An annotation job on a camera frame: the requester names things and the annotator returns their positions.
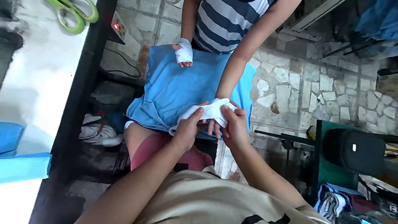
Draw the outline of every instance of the white table surface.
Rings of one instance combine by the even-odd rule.
[[[78,35],[64,31],[45,0],[19,0],[15,22],[23,46],[0,88],[0,121],[22,124],[17,155],[50,152],[75,76],[88,26]],[[0,184],[0,223],[28,223],[41,179]]]

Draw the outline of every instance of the blue towel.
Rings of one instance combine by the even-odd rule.
[[[0,122],[0,157],[15,155],[22,132],[20,124]]]
[[[50,153],[0,157],[0,184],[48,178]]]
[[[149,53],[145,93],[130,104],[127,116],[146,128],[168,132],[191,106],[214,100],[230,54],[193,50],[193,66],[181,68],[176,63],[171,45],[151,47]],[[255,72],[256,69],[247,64],[231,94],[231,99],[248,111],[248,129],[252,111],[249,92]],[[216,139],[205,131],[200,132],[197,138]]]

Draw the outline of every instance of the white bandage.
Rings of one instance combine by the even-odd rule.
[[[181,49],[176,51],[177,64],[180,62],[192,62],[192,46],[189,40],[185,38],[180,38],[177,42],[181,45]]]
[[[213,102],[209,105],[191,106],[187,112],[185,112],[183,115],[181,115],[178,118],[177,125],[174,127],[171,127],[169,129],[169,133],[172,136],[174,136],[180,121],[182,119],[188,119],[199,107],[203,107],[203,109],[204,109],[203,115],[200,117],[201,120],[215,119],[217,121],[217,123],[220,124],[223,128],[226,127],[226,125],[228,124],[228,120],[221,112],[221,106],[224,104],[227,105],[229,108],[231,108],[231,110],[233,110],[233,111],[235,111],[237,109],[237,107],[235,107],[234,105],[232,105],[229,102],[228,98],[224,98],[221,100],[218,98],[215,98],[213,100]]]

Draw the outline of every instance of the green scissors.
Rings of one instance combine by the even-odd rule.
[[[97,7],[91,0],[85,0],[90,6],[93,13],[87,16],[81,9],[79,9],[75,4],[68,0],[47,0],[57,11],[58,21],[60,25],[69,33],[79,34],[83,32],[87,20],[90,23],[95,23],[98,21],[98,11]],[[68,11],[76,17],[76,25],[74,27],[69,27],[66,24],[64,13]]]

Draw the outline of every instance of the striped shirt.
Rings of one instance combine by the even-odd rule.
[[[203,0],[194,39],[204,50],[232,53],[276,0]]]

